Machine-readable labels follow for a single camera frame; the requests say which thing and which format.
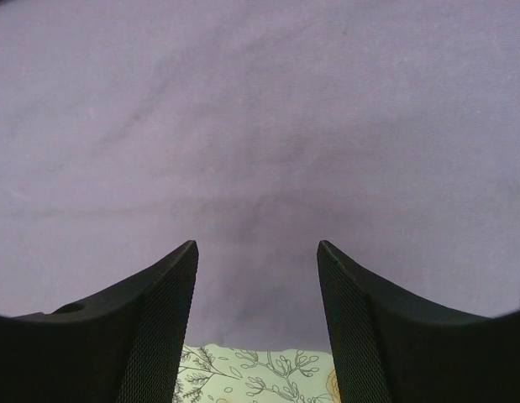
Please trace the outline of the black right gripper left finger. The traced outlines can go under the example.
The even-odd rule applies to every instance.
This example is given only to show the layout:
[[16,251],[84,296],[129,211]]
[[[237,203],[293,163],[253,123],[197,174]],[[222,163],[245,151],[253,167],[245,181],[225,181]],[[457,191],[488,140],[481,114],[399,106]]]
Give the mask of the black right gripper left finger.
[[169,402],[197,274],[189,240],[51,313],[0,316],[0,402]]

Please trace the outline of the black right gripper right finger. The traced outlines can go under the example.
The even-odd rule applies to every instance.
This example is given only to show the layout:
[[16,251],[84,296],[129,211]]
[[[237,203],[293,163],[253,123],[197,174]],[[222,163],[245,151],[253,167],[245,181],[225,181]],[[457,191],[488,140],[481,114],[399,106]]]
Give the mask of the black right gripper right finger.
[[442,306],[326,240],[317,261],[343,402],[520,402],[520,310],[489,318]]

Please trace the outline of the purple t shirt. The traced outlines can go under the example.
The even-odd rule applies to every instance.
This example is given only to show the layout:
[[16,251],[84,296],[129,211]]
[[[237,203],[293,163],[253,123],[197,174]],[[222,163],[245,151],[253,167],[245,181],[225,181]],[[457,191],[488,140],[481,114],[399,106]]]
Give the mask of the purple t shirt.
[[191,345],[328,350],[328,240],[520,308],[520,1],[0,1],[0,314],[183,242]]

